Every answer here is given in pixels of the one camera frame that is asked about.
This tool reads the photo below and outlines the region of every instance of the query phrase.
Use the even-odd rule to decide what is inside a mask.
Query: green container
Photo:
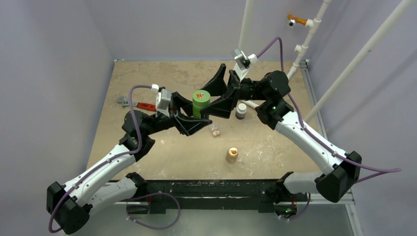
[[[205,90],[195,91],[193,93],[193,117],[201,118],[200,110],[208,104],[210,104],[210,93]]]

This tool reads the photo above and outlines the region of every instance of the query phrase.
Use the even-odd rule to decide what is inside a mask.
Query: white tube
[[[239,45],[238,48],[243,51],[243,43],[247,39],[249,32],[250,19],[252,17],[254,0],[246,0],[245,12],[243,13],[242,28],[240,29]]]
[[[326,91],[323,97],[320,98],[317,104],[311,109],[310,113],[308,113],[308,115],[304,119],[306,122],[309,122],[317,114],[317,112],[319,112],[319,110],[329,100],[333,93],[343,84],[343,82],[362,62],[362,60],[373,50],[373,48],[388,34],[392,27],[399,21],[404,12],[410,9],[411,5],[415,3],[415,1],[416,0],[402,0],[400,2],[400,4],[393,10],[393,12],[382,23],[382,25],[378,28],[374,35],[359,51],[355,58],[353,58],[353,60],[349,63],[345,70],[334,81],[334,83]]]
[[[254,102],[252,102],[252,101],[240,101],[241,103],[244,103],[244,104],[246,104],[246,105],[248,105],[249,107],[251,107],[251,108],[253,108],[253,109],[255,109],[257,106],[258,106],[258,104],[256,104],[256,103],[254,103]]]
[[[301,52],[298,53],[297,58],[294,61],[293,65],[291,66],[290,71],[287,73],[288,79],[290,79],[294,75],[294,73],[297,71],[297,68],[299,66],[299,62],[303,58],[305,53],[307,52],[308,44],[310,44],[310,41],[313,38],[313,35],[316,33],[317,29],[319,28],[319,25],[322,21],[322,17],[325,14],[326,9],[327,9],[328,5],[331,3],[331,1],[332,0],[324,0],[323,1],[322,6],[320,7],[319,12],[317,13],[316,18],[314,18],[313,27],[311,27],[310,30],[308,31],[308,35],[305,38],[304,43],[302,44],[302,47],[304,48],[304,50],[302,50]]]

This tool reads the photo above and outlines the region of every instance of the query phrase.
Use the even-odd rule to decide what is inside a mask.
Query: beige tabletop
[[[116,62],[88,168],[103,158],[124,135],[121,126],[129,108],[116,103],[119,96],[128,96],[133,85],[158,84],[192,100],[192,93],[213,77],[221,63],[227,65],[227,70],[235,64],[234,61]],[[290,66],[291,62],[286,62],[285,71]],[[248,78],[260,80],[266,73],[277,69],[279,62],[260,61],[253,66]],[[300,71],[291,78],[290,87],[302,114],[307,114],[311,106]],[[133,100],[154,104],[155,94],[149,89],[138,88]],[[120,179],[129,172],[138,172],[145,179],[280,178],[288,171],[312,172],[319,169],[290,140],[262,124],[255,110],[249,107],[243,120],[236,119],[235,111],[230,119],[213,116],[210,119],[219,124],[220,136],[213,137],[207,127],[189,137],[179,134],[175,128],[152,134],[150,137],[156,143],[150,152],[114,179]],[[317,129],[314,120],[309,124]],[[238,159],[234,164],[225,159],[230,147],[238,149]]]

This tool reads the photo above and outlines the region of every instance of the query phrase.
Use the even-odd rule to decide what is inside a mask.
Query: gray wall
[[[400,0],[349,1],[310,57],[318,97]],[[358,151],[366,165],[401,167],[353,187],[366,235],[417,235],[417,4],[322,109],[328,137]],[[361,176],[370,174],[361,171]]]
[[[244,0],[85,2],[112,56],[139,60],[230,60],[230,52],[238,47],[245,8]],[[279,35],[287,45],[285,60],[294,60],[294,47],[303,43],[308,31],[304,26],[289,28],[287,15],[314,18],[321,4],[320,0],[257,0],[243,49],[258,53]],[[274,45],[263,59],[279,59],[278,50]]]
[[[82,172],[113,61],[81,0],[0,2],[0,235],[46,235],[46,188]]]

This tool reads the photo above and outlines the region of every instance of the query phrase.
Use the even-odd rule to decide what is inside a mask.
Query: purple cable
[[[151,193],[151,194],[144,195],[144,196],[141,196],[141,197],[131,198],[131,199],[129,199],[129,200],[134,200],[134,201],[137,201],[137,200],[140,200],[140,199],[143,199],[143,198],[152,197],[152,196],[155,196],[155,195],[165,195],[165,196],[168,196],[168,197],[172,198],[172,199],[174,200],[174,202],[177,204],[177,207],[178,207],[178,214],[177,214],[177,217],[175,218],[175,220],[174,220],[171,224],[169,224],[169,225],[167,225],[167,226],[164,226],[164,227],[155,227],[155,226],[150,226],[150,225],[144,224],[144,223],[142,223],[142,222],[139,222],[139,221],[137,221],[137,220],[133,219],[133,218],[129,215],[128,208],[126,207],[126,215],[127,215],[127,219],[129,219],[129,220],[133,221],[134,223],[136,223],[136,224],[138,224],[138,225],[142,225],[142,226],[144,226],[144,227],[146,227],[146,228],[149,228],[149,229],[152,229],[152,230],[165,230],[165,229],[167,229],[167,228],[169,228],[169,227],[173,226],[173,225],[174,225],[174,224],[178,221],[178,219],[179,219],[179,214],[180,214],[180,211],[181,211],[181,210],[180,210],[180,208],[179,208],[179,202],[178,202],[178,200],[177,200],[174,196],[172,196],[171,194],[168,194],[168,193]]]
[[[304,127],[304,122],[303,122],[303,120],[302,120],[302,118],[300,118],[300,111],[299,111],[299,108],[298,108],[298,106],[297,106],[297,104],[295,103],[295,101],[294,101],[294,99],[293,99],[293,97],[291,96],[291,94],[288,94],[288,96],[289,96],[289,98],[290,98],[290,100],[291,100],[291,102],[294,104],[294,107],[296,108],[296,110],[297,110],[297,113],[298,113],[298,120],[299,120],[299,122],[300,122],[300,125],[302,126],[302,127]],[[327,146],[325,143],[323,143],[319,138],[317,138],[316,136],[314,136],[314,134],[313,133],[311,133],[310,132],[310,130],[308,130],[307,128],[304,128],[303,130],[305,130],[305,132],[312,138],[312,139],[314,139],[316,142],[318,142],[322,147],[324,147],[327,151],[329,151],[329,152],[331,152],[331,153],[334,153],[334,150],[332,150],[329,146]],[[346,161],[346,162],[348,162],[348,163],[350,163],[350,164],[352,164],[352,165],[355,165],[355,166],[358,166],[358,167],[361,167],[361,168],[364,168],[364,169],[367,169],[367,170],[370,170],[370,171],[375,171],[375,172],[379,172],[380,174],[378,174],[378,175],[376,175],[376,174],[374,174],[374,175],[371,175],[371,176],[367,176],[367,177],[365,177],[365,178],[361,178],[361,179],[359,179],[357,182],[362,182],[362,181],[364,181],[364,180],[367,180],[367,179],[370,179],[370,178],[373,178],[373,177],[376,177],[376,176],[380,176],[380,175],[383,175],[383,174],[387,174],[387,173],[394,173],[394,172],[399,172],[399,171],[401,171],[401,168],[394,168],[394,169],[381,169],[381,168],[376,168],[376,167],[371,167],[371,166],[366,166],[366,165],[362,165],[362,164],[360,164],[360,163],[357,163],[357,162],[354,162],[354,161],[352,161],[352,160],[349,160],[348,158],[346,158],[346,157],[343,157],[343,156],[341,156],[341,155],[339,155],[339,154],[336,154],[335,155],[337,158],[339,158],[339,159],[342,159],[343,161]]]
[[[308,205],[310,205],[310,200],[311,200],[311,194],[308,193],[307,203],[305,204],[305,207],[300,211],[300,213],[295,215],[293,218],[285,218],[285,217],[283,217],[283,218],[286,219],[286,220],[289,220],[289,221],[296,220],[297,218],[299,218],[305,212],[305,210],[307,210]]]
[[[133,95],[133,90],[137,89],[137,88],[146,88],[146,89],[151,89],[152,86],[149,85],[136,85],[133,86],[130,91],[129,91],[129,108],[130,108],[130,113],[132,114],[132,119],[133,119],[133,124],[135,126],[136,129],[136,134],[138,135],[138,148],[136,150],[133,151],[127,151],[127,152],[123,152],[123,153],[119,153],[117,155],[114,155],[113,157],[110,158],[110,161],[113,161],[114,159],[123,156],[123,155],[132,155],[132,154],[136,154],[138,153],[141,148],[142,148],[142,136],[141,136],[141,131],[139,130],[139,125],[138,125],[138,121],[136,120],[136,115],[135,115],[135,110],[133,109],[133,102],[132,102],[132,95]],[[80,185],[84,180],[86,180],[92,173],[94,173],[95,171],[97,171],[98,169],[100,169],[101,167],[103,167],[104,165],[106,165],[108,162],[104,161],[102,163],[100,163],[99,165],[97,165],[96,167],[94,167],[93,169],[91,169],[87,174],[85,174],[80,180],[78,180],[78,182],[75,183],[76,186]],[[57,205],[55,206],[54,210],[51,213],[51,218],[49,218],[49,224],[48,224],[48,230],[50,233],[57,233],[59,232],[62,228],[59,228],[57,230],[52,229],[52,221],[55,218],[55,215],[57,213],[57,210],[59,209],[59,207],[62,205],[63,201],[69,196],[69,194],[74,191],[74,187],[71,187],[64,195],[63,197],[58,201]]]
[[[282,53],[282,39],[281,37],[275,37],[264,49],[262,49],[260,53],[256,55],[256,57],[260,58],[277,40],[279,40],[279,45],[280,45],[279,48],[281,50],[280,52]],[[282,58],[281,58],[281,64],[282,64],[282,67],[284,67],[284,62],[282,61]]]
[[[380,175],[384,175],[384,174],[388,174],[388,173],[392,173],[392,172],[376,172],[375,174],[371,174],[371,175],[368,175],[366,177],[363,177],[363,178],[359,179],[358,181],[356,181],[356,183],[360,183],[360,182],[365,181],[367,179],[377,177],[377,176],[380,176]]]

